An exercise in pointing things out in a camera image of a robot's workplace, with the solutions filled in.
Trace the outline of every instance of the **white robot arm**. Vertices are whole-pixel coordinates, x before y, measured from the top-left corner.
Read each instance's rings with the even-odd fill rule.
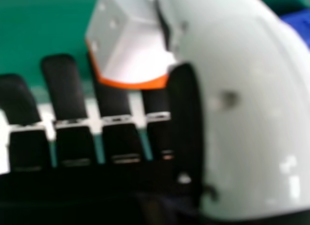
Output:
[[[204,193],[201,212],[250,221],[309,210],[310,55],[298,34],[260,0],[157,0],[166,51],[152,3],[98,0],[87,33],[98,78],[160,88],[168,66],[191,64],[205,115],[203,184],[220,195]]]

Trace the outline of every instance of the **orange trim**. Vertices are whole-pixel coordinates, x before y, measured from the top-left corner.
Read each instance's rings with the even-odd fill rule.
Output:
[[[95,74],[97,77],[97,80],[105,85],[112,86],[112,87],[117,87],[117,88],[124,88],[124,89],[134,89],[134,90],[139,90],[139,89],[161,89],[166,87],[166,83],[168,81],[168,75],[161,76],[155,80],[143,82],[143,83],[121,83],[121,82],[116,82],[112,80],[105,79],[101,76],[100,73],[100,68],[95,60],[95,57],[93,55],[91,45],[89,42],[86,40],[86,45],[88,47],[88,51],[90,53],[91,57],[91,62],[93,64],[93,68],[95,70]]]

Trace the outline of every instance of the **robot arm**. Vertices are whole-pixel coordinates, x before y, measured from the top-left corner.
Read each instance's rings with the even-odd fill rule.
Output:
[[[157,0],[168,52],[147,1],[99,0],[89,50],[101,81],[123,88],[164,87],[169,65],[193,66],[206,128],[203,184],[220,195],[214,202],[204,193],[202,213],[242,221],[310,209],[310,55],[301,38],[260,0]],[[115,19],[114,5],[125,18]]]

